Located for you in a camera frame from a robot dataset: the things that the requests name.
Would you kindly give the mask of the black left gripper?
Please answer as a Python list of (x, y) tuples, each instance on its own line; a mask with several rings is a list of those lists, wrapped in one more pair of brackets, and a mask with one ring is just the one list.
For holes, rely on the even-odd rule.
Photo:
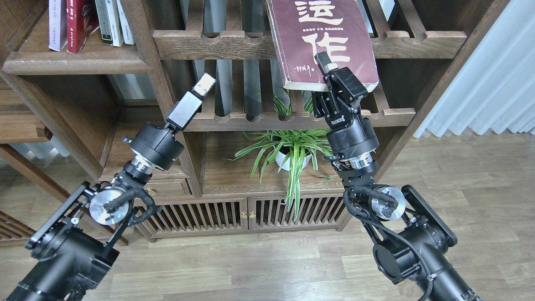
[(132, 167), (138, 171), (169, 170), (184, 149), (176, 141), (175, 135), (189, 124), (215, 83), (213, 76), (202, 74), (192, 91), (188, 91), (174, 105), (164, 127), (155, 127), (148, 122), (134, 138), (124, 137), (123, 141), (129, 143), (136, 154), (134, 160), (124, 168)]

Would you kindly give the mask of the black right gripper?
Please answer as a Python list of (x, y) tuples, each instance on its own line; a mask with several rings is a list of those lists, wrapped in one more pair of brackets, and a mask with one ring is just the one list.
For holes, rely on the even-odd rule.
[(313, 114), (324, 117), (330, 132), (327, 139), (340, 161), (372, 161), (371, 153), (379, 142), (367, 118), (363, 118), (360, 101), (368, 92), (348, 67), (339, 68), (327, 52), (314, 55), (324, 74), (326, 92), (313, 92)]

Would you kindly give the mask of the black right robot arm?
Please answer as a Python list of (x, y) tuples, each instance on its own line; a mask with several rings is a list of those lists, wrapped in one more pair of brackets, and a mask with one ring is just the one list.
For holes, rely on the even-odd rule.
[(380, 145), (360, 101), (367, 90), (348, 67), (338, 67), (327, 52), (315, 55), (327, 85), (313, 92), (315, 117), (325, 118), (332, 154), (326, 157), (344, 186), (343, 202), (363, 223), (373, 241), (378, 269), (398, 284), (415, 281), (421, 300), (479, 301), (480, 297), (445, 258), (457, 243), (453, 231), (411, 186), (377, 184), (372, 152)]

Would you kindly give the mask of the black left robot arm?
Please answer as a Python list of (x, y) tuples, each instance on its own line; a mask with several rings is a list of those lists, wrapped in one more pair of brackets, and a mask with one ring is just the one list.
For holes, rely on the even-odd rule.
[(7, 297), (8, 301), (80, 301), (95, 289), (119, 255), (114, 244), (161, 207), (145, 189), (153, 170), (168, 170), (183, 151), (176, 134), (199, 110), (215, 78), (203, 74), (185, 93), (162, 127), (147, 123), (124, 137), (135, 158), (111, 182), (82, 183), (33, 234), (25, 247), (38, 260)]

